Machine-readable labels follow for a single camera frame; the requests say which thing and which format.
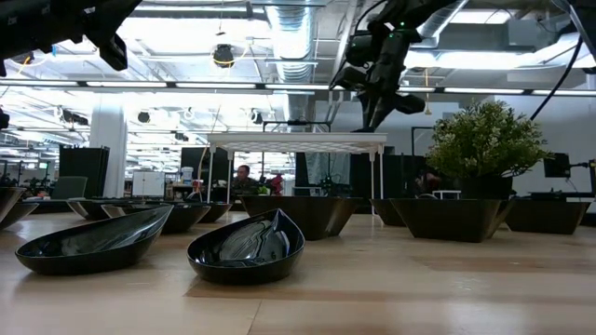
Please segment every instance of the wooden table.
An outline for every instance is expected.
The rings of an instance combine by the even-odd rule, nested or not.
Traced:
[[[355,215],[340,237],[308,242],[292,276],[242,288],[202,282],[186,260],[188,244],[221,224],[161,236],[140,264],[105,274],[34,275],[13,255],[83,223],[38,215],[0,232],[0,334],[596,333],[594,228],[468,244]]]

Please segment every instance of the black planter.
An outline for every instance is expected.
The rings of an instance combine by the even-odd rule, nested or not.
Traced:
[[[161,233],[171,206],[98,221],[36,238],[16,251],[41,275],[83,275],[137,263]]]
[[[0,222],[19,201],[25,189],[19,187],[0,187]]]
[[[111,218],[138,213],[140,211],[158,208],[166,205],[173,205],[174,208],[169,214],[168,220],[164,225],[161,234],[179,234],[190,229],[198,223],[209,211],[210,206],[204,204],[186,204],[186,203],[161,203],[151,205],[124,204],[124,205],[104,205],[103,210]]]
[[[482,242],[491,232],[499,200],[392,199],[416,238]]]
[[[14,223],[17,223],[20,219],[31,214],[31,212],[33,212],[37,206],[37,204],[15,204],[15,206],[12,207],[4,219],[0,221],[0,230],[8,228]]]
[[[467,178],[461,181],[463,199],[499,199],[507,200],[513,186],[512,177],[484,176]]]
[[[358,198],[322,196],[241,196],[251,216],[281,209],[300,228],[307,241],[339,235],[359,205]]]
[[[371,199],[371,204],[377,214],[386,225],[405,227],[406,224],[401,219],[399,213],[395,210],[389,199]]]
[[[514,232],[571,235],[591,203],[515,199],[505,222]]]
[[[199,220],[198,223],[213,223],[219,220],[228,210],[232,207],[232,204],[224,203],[202,203],[210,206],[211,209],[205,214],[203,219]]]
[[[85,220],[99,221],[110,219],[105,213],[102,205],[121,205],[121,204],[142,204],[142,202],[130,201],[126,199],[105,199],[105,200],[68,200],[68,206]]]
[[[494,233],[499,229],[502,224],[505,223],[505,218],[513,208],[513,201],[501,201],[501,205],[499,205],[499,210],[496,212],[496,217],[494,217],[493,223],[489,228],[488,235],[486,238],[493,238]]]
[[[188,261],[207,281],[255,285],[288,276],[300,259],[305,237],[276,209],[228,224],[188,246]]]

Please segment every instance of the light fixture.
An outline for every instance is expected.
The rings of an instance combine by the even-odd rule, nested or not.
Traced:
[[[137,120],[141,123],[149,123],[151,122],[151,115],[147,112],[140,112],[139,115],[137,115]]]
[[[68,87],[78,86],[75,81],[62,80],[0,80],[2,86],[23,86],[23,87]]]
[[[193,119],[195,119],[195,113],[192,110],[192,107],[188,107],[188,110],[184,111],[184,119],[191,121]]]
[[[442,53],[436,66],[462,70],[511,70],[521,63],[522,57],[514,53],[453,51]]]
[[[445,93],[519,95],[523,93],[523,89],[447,87]]]
[[[54,108],[54,117],[61,118],[64,115],[64,111],[62,110],[62,106],[56,106]]]
[[[266,84],[266,89],[288,89],[288,90],[327,90],[327,85],[300,85],[300,84]],[[333,90],[344,90],[342,87],[336,87]]]
[[[549,90],[536,89],[532,95],[547,96]],[[580,90],[580,89],[560,89],[555,92],[556,97],[596,97],[596,90]]]
[[[127,81],[109,81],[109,82],[87,82],[90,87],[167,87],[164,82],[127,82]]]
[[[434,87],[400,87],[401,93],[432,93]]]
[[[176,83],[179,88],[221,88],[221,89],[255,89],[254,84],[240,84],[240,83]]]

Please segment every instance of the man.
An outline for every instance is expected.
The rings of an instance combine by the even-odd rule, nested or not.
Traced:
[[[250,178],[251,168],[249,166],[239,166],[237,176],[232,181],[232,191],[235,195],[257,195],[259,193],[259,183]]]

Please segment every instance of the air duct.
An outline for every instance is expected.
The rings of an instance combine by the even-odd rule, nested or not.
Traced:
[[[451,5],[437,10],[428,20],[418,27],[418,32],[423,37],[422,43],[413,45],[413,47],[434,48],[439,45],[439,35],[447,27],[447,24],[454,19],[468,0],[457,0]]]
[[[283,60],[310,58],[315,37],[315,12],[312,7],[267,7],[274,39],[274,55]],[[277,64],[279,80],[283,83],[310,83],[313,65],[300,62]],[[312,121],[314,104],[310,96],[288,95],[287,120]]]

